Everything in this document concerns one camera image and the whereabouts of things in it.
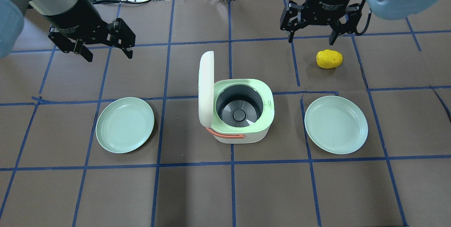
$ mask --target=white plate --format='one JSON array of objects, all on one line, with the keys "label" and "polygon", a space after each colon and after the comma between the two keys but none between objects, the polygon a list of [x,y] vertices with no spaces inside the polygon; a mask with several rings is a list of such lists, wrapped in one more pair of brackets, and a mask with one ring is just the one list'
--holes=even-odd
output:
[{"label": "white plate", "polygon": [[364,145],[368,123],[362,110],[343,97],[315,100],[305,112],[305,128],[319,148],[334,154],[348,154]]},{"label": "white plate", "polygon": [[109,152],[127,153],[139,148],[149,138],[154,119],[152,108],[144,100],[121,98],[100,114],[95,136]]}]

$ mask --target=yellow crumpled ball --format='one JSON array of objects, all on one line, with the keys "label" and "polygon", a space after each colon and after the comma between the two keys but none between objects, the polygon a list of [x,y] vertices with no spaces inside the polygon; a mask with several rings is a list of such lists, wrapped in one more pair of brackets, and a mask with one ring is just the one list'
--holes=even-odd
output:
[{"label": "yellow crumpled ball", "polygon": [[343,55],[337,51],[326,49],[316,54],[316,63],[321,68],[336,68],[343,62]]}]

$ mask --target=container handle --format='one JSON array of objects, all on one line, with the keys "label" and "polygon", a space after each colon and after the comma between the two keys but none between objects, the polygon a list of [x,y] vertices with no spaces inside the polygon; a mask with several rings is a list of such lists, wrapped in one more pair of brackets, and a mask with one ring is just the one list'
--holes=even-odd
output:
[{"label": "container handle", "polygon": [[208,132],[210,132],[210,134],[222,138],[222,139],[244,139],[245,135],[244,134],[219,134],[218,132],[213,131],[213,129],[211,128],[206,128],[206,130]]}]

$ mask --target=plate rim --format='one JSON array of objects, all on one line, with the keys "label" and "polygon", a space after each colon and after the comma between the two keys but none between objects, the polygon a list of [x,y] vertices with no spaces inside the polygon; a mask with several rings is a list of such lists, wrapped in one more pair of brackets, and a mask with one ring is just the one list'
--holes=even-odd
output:
[{"label": "plate rim", "polygon": [[[354,111],[358,111],[358,112],[359,112],[359,113],[357,113],[358,115],[361,113],[361,115],[363,116],[363,118],[364,118],[364,123],[362,122],[361,124],[364,124],[364,126],[365,126],[365,135],[364,135],[364,137],[362,137],[362,142],[361,142],[361,143],[360,143],[358,140],[356,140],[356,142],[355,142],[354,144],[359,145],[359,146],[358,146],[358,148],[356,148],[355,150],[352,150],[352,151],[347,150],[347,151],[342,151],[342,152],[337,152],[337,151],[334,151],[334,150],[330,150],[330,149],[327,148],[326,146],[322,145],[320,142],[315,142],[315,140],[311,137],[311,135],[310,135],[310,134],[311,134],[311,131],[309,131],[309,126],[307,125],[307,124],[308,124],[308,117],[309,117],[307,114],[309,113],[309,109],[310,109],[311,106],[312,106],[313,109],[316,110],[316,108],[314,108],[314,107],[315,107],[315,106],[314,106],[314,103],[315,103],[315,102],[318,102],[318,101],[320,101],[321,99],[324,99],[324,98],[344,99],[346,102],[348,102],[348,103],[351,105],[351,107],[353,107],[353,110],[354,110]],[[305,115],[304,115],[304,126],[305,126],[306,133],[309,135],[311,141],[314,142],[315,145],[317,145],[317,146],[318,146],[319,148],[321,148],[322,150],[325,150],[325,151],[327,151],[327,152],[329,152],[329,153],[337,154],[337,155],[351,154],[351,153],[353,153],[353,152],[356,152],[356,151],[359,150],[360,148],[362,148],[362,146],[365,144],[365,142],[366,142],[366,140],[367,140],[367,138],[368,138],[368,132],[369,132],[368,120],[367,120],[367,118],[366,118],[366,116],[365,116],[365,113],[363,113],[363,111],[362,111],[362,110],[361,110],[354,102],[352,102],[351,100],[349,100],[349,99],[347,99],[347,98],[340,97],[340,96],[324,96],[324,97],[320,97],[320,98],[314,100],[314,101],[309,105],[309,107],[307,108],[307,110],[305,111]]]},{"label": "plate rim", "polygon": [[[105,148],[105,146],[103,145],[103,141],[101,141],[101,140],[99,139],[99,136],[97,135],[97,134],[98,134],[98,129],[99,129],[99,128],[98,128],[99,121],[102,120],[102,115],[103,115],[103,113],[105,113],[105,111],[108,111],[108,108],[109,108],[111,105],[113,105],[113,104],[116,103],[116,102],[123,101],[123,100],[128,100],[128,99],[134,99],[134,100],[137,99],[137,100],[140,100],[140,101],[144,102],[144,103],[146,104],[146,106],[148,106],[148,108],[150,109],[150,111],[151,111],[151,113],[152,113],[152,123],[153,123],[152,129],[148,132],[148,135],[145,134],[145,135],[143,136],[143,137],[145,137],[145,140],[143,140],[142,142],[137,143],[136,145],[134,145],[134,146],[131,148],[131,150],[125,150],[125,151],[124,151],[124,150],[122,150],[122,151],[112,151],[112,150],[109,150],[109,149]],[[128,152],[131,152],[131,151],[133,151],[133,150],[136,150],[137,148],[139,148],[140,146],[142,146],[142,145],[148,140],[148,138],[150,137],[150,135],[152,134],[154,127],[155,127],[155,113],[153,113],[152,107],[151,107],[147,102],[145,102],[145,101],[142,100],[141,98],[137,98],[137,97],[123,97],[123,98],[120,98],[120,99],[118,99],[118,100],[115,100],[115,101],[111,102],[111,103],[110,103],[105,109],[103,109],[103,111],[100,113],[99,118],[97,119],[97,121],[96,121],[96,123],[95,123],[95,137],[97,138],[97,142],[99,142],[100,146],[101,146],[102,148],[104,148],[105,150],[107,150],[108,152],[111,152],[111,153],[117,153],[117,154],[128,153]]]}]

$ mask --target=white open lid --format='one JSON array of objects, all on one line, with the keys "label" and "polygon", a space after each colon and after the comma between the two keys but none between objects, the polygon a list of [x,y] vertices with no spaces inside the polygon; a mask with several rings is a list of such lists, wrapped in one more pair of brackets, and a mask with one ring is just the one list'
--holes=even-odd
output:
[{"label": "white open lid", "polygon": [[211,128],[213,120],[213,91],[215,78],[215,55],[213,51],[205,52],[199,65],[199,120],[202,126]]}]

